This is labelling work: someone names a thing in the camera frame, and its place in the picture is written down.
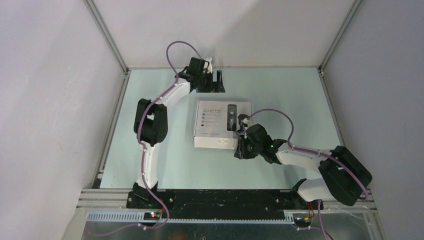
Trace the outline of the white storage box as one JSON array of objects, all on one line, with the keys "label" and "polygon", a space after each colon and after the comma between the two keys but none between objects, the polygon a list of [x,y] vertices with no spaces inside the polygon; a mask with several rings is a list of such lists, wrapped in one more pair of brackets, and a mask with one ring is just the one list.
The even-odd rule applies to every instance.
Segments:
[{"label": "white storage box", "polygon": [[251,115],[250,101],[199,100],[193,134],[195,148],[235,150],[238,116]]}]

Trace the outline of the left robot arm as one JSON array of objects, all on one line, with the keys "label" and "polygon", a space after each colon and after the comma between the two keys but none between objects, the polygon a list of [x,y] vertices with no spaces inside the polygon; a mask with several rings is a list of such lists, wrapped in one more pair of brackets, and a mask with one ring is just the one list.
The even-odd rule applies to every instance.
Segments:
[{"label": "left robot arm", "polygon": [[141,198],[150,200],[157,186],[157,163],[161,143],[168,126],[168,110],[188,94],[224,93],[222,71],[213,70],[213,59],[192,57],[189,64],[175,74],[174,81],[155,99],[141,98],[137,103],[134,132],[140,145],[140,172],[135,186],[141,188]]}]

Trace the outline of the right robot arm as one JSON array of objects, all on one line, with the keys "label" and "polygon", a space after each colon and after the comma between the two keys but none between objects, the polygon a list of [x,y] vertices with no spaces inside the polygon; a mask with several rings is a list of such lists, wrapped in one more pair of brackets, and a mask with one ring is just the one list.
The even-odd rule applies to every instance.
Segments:
[{"label": "right robot arm", "polygon": [[269,164],[297,166],[320,174],[316,179],[299,180],[292,188],[305,202],[337,200],[353,206],[357,200],[367,198],[373,176],[345,146],[324,150],[296,146],[284,139],[272,139],[260,124],[244,123],[234,134],[235,158],[249,160],[260,156]]}]

